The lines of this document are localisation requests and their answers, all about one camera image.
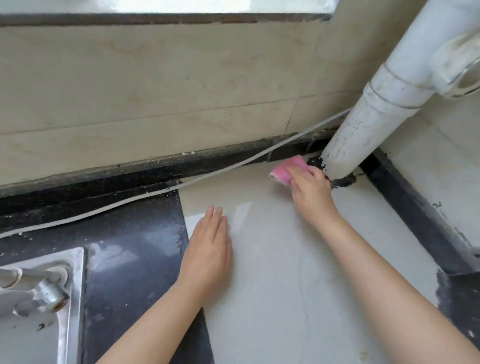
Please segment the metal faucet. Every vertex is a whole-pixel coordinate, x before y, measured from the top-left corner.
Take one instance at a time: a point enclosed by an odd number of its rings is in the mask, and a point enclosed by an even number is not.
[[[68,302],[61,280],[66,269],[57,267],[60,271],[40,269],[0,269],[0,288],[15,291],[31,291],[33,298],[17,303],[13,313],[27,317],[30,312],[38,309],[41,312],[57,312]]]

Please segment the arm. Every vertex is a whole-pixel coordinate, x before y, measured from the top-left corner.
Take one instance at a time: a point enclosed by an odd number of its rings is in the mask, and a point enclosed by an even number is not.
[[[205,301],[228,278],[233,251],[227,217],[210,206],[193,231],[176,283],[97,364],[168,364]]]
[[[480,363],[480,352],[337,212],[321,170],[288,171],[295,206],[332,249],[393,362]]]

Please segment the gray cable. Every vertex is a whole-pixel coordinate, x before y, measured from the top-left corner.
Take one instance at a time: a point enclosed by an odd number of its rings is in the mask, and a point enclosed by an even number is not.
[[[45,224],[38,224],[38,225],[32,225],[32,226],[27,226],[25,228],[19,228],[19,229],[14,229],[14,230],[10,230],[10,231],[6,231],[6,232],[3,232],[0,234],[0,239],[3,239],[3,238],[6,238],[7,236],[12,236],[12,235],[15,235],[15,234],[20,234],[20,233],[23,233],[23,232],[27,232],[27,231],[34,231],[34,230],[40,230],[40,229],[46,229],[46,228],[52,228],[54,226],[59,226],[59,225],[63,225],[63,224],[68,224],[68,223],[71,223],[71,222],[74,222],[74,221],[78,221],[78,220],[82,220],[84,218],[89,218],[93,215],[96,215],[96,214],[101,214],[102,212],[105,212],[105,211],[108,211],[108,210],[111,210],[113,208],[116,208],[116,207],[119,207],[119,206],[122,206],[122,205],[125,205],[125,204],[129,204],[130,202],[133,202],[133,201],[138,201],[138,200],[141,200],[143,198],[147,198],[147,197],[152,197],[152,196],[157,196],[159,194],[166,194],[167,192],[171,192],[171,191],[175,191],[175,190],[178,190],[180,188],[184,188],[184,187],[187,187],[191,184],[194,184],[198,181],[201,181],[201,180],[205,180],[207,178],[210,178],[210,177],[213,177],[213,176],[216,176],[218,174],[221,174],[221,173],[224,173],[224,172],[228,172],[229,170],[233,170],[237,167],[240,167],[240,166],[243,166],[247,163],[250,163],[252,161],[254,161],[255,159],[261,157],[261,156],[264,156],[265,154],[267,153],[270,153],[272,150],[275,150],[281,146],[284,146],[285,144],[287,143],[290,143],[291,141],[295,140],[295,139],[298,139],[300,138],[301,136],[304,136],[305,134],[308,134],[312,131],[314,131],[315,129],[321,127],[322,125],[325,125],[327,124],[328,122],[331,122],[332,120],[336,119],[336,118],[339,118],[340,116],[342,115],[345,115],[346,113],[348,113],[349,111],[351,110],[351,108],[349,109],[346,109],[346,110],[343,110],[342,112],[339,112],[338,114],[335,114],[334,116],[324,120],[324,121],[321,121],[317,124],[315,124],[314,126],[311,126],[310,128],[308,129],[305,129],[303,132],[300,132],[298,134],[295,134],[294,136],[291,136],[290,138],[288,139],[285,139],[284,141],[281,141],[280,143],[277,143],[275,144],[274,146],[271,146],[267,149],[265,149],[264,151],[260,152],[260,153],[257,153],[255,154],[253,157],[250,157],[250,158],[247,158],[246,160],[243,160],[241,162],[238,162],[238,163],[235,163],[235,164],[232,164],[231,166],[228,166],[228,167],[225,167],[225,168],[222,168],[220,170],[216,170],[214,172],[211,172],[211,173],[207,173],[207,174],[204,174],[200,177],[197,177],[191,181],[188,181],[188,182],[185,182],[185,183],[182,183],[182,184],[178,184],[178,185],[175,185],[175,186],[171,186],[171,187],[168,187],[168,188],[164,188],[163,190],[158,190],[158,191],[153,191],[153,192],[147,192],[145,194],[140,194],[138,196],[134,196],[134,197],[130,197],[130,198],[126,198],[125,200],[121,200],[121,201],[118,201],[118,202],[115,202],[113,204],[110,204],[110,205],[107,205],[107,206],[103,206],[101,208],[98,208],[96,210],[93,210],[93,211],[89,211],[89,212],[85,212],[84,214],[80,214],[80,215],[77,215],[77,216],[73,216],[71,218],[64,218],[62,220],[57,220],[57,221],[53,221],[53,222],[47,222]]]

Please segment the sink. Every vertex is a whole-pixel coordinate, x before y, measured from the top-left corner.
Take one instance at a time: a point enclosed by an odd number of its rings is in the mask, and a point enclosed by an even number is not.
[[[33,309],[27,317],[13,314],[20,302],[30,302],[31,291],[0,288],[0,355],[5,364],[79,364],[83,322],[85,252],[83,248],[43,255],[3,269],[67,272],[63,288],[70,297],[55,313]]]

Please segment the person's right arm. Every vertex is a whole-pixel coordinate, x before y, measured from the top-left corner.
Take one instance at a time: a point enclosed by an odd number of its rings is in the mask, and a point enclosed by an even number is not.
[[[392,361],[479,364],[475,346],[340,216],[323,172],[288,171],[297,210],[332,249]]]

